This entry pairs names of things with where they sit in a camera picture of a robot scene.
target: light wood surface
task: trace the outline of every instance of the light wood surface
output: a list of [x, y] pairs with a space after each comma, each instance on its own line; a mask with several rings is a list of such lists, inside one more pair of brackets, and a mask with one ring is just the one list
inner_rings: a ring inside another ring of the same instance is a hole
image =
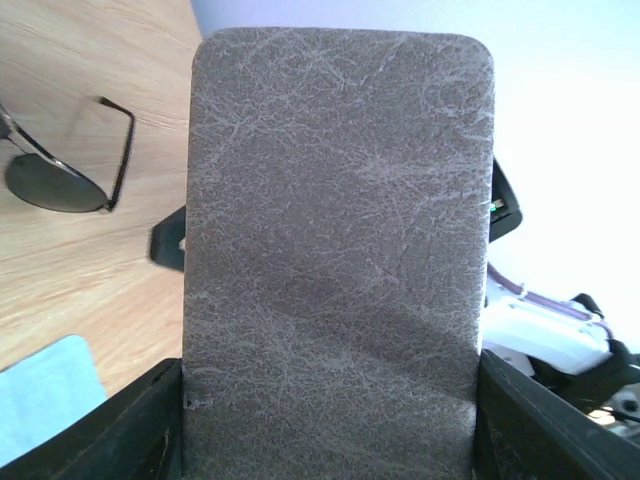
[[[189, 0], [4, 0], [0, 99], [32, 136], [110, 192], [137, 116], [112, 214], [32, 207], [0, 185], [0, 369], [68, 334], [85, 337], [109, 394], [179, 356], [181, 274], [147, 260], [149, 229], [184, 203]], [[0, 166], [17, 150], [0, 146]]]

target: gray leather case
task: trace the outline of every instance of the gray leather case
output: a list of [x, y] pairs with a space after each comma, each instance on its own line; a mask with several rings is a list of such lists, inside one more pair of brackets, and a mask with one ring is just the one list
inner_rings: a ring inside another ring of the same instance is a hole
[[192, 88], [185, 477], [469, 478], [486, 48], [225, 30]]

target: dark lens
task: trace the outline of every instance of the dark lens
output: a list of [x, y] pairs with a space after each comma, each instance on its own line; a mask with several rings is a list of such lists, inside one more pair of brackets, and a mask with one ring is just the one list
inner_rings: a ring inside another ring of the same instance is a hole
[[107, 203], [102, 189], [87, 177], [48, 162], [37, 154], [14, 157], [4, 179], [15, 196], [48, 210], [93, 212]]

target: white background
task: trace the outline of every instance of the white background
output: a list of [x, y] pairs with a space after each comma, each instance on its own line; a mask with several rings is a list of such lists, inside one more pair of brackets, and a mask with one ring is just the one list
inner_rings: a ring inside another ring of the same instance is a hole
[[192, 0], [234, 26], [460, 33], [496, 72], [495, 153], [525, 216], [490, 259], [531, 290], [600, 304], [640, 353], [640, 0]]

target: light blue cloth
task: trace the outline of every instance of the light blue cloth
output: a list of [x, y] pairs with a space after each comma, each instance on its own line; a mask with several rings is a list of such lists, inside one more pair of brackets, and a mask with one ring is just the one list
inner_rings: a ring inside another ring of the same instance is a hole
[[65, 430], [107, 398], [89, 346], [65, 337], [0, 373], [0, 467]]

